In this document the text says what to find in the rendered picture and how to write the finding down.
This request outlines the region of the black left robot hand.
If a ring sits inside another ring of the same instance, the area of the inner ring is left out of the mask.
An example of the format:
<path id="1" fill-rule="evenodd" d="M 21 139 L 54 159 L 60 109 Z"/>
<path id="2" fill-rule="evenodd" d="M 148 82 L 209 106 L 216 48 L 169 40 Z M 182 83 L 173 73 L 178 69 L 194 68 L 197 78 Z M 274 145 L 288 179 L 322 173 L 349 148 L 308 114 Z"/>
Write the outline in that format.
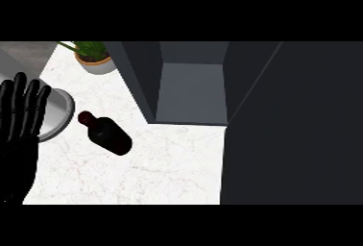
<path id="1" fill-rule="evenodd" d="M 35 185 L 40 129 L 52 88 L 24 72 L 0 85 L 0 205 L 20 206 Z"/>

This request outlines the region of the dark red wine bottle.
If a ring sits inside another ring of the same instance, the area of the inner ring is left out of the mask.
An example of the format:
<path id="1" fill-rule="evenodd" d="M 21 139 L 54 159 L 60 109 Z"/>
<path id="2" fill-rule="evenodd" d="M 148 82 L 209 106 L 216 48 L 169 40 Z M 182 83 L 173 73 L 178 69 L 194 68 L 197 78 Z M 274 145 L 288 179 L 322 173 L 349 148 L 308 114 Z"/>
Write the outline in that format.
<path id="1" fill-rule="evenodd" d="M 119 156 L 130 151 L 132 138 L 110 117 L 95 117 L 89 111 L 82 111 L 79 122 L 88 126 L 89 138 L 97 145 Z"/>

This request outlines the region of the dark grey open cabinet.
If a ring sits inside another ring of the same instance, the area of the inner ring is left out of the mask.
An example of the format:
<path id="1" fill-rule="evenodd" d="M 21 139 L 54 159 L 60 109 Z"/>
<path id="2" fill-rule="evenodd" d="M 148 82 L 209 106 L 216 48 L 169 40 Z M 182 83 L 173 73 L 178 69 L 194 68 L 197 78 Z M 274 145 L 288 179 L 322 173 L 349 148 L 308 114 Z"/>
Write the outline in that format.
<path id="1" fill-rule="evenodd" d="M 108 41 L 151 124 L 226 126 L 274 59 L 278 41 Z"/>

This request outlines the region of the dark grey cabinet door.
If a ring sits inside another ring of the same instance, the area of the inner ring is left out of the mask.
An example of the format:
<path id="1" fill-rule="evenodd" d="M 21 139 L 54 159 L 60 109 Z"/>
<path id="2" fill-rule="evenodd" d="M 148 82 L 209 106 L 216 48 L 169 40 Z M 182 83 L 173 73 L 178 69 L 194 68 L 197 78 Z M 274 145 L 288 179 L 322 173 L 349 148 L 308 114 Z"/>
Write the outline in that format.
<path id="1" fill-rule="evenodd" d="M 363 204 L 363 41 L 287 41 L 226 129 L 220 203 Z"/>

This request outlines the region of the potted green plant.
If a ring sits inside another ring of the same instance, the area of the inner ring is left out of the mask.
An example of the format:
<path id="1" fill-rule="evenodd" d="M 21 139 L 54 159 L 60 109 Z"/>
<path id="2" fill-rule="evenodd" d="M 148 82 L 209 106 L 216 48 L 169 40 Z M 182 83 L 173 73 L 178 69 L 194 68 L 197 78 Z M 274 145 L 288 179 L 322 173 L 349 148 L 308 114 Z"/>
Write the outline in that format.
<path id="1" fill-rule="evenodd" d="M 105 75 L 117 69 L 102 41 L 73 41 L 71 45 L 60 41 L 58 44 L 74 52 L 77 62 L 91 74 Z"/>

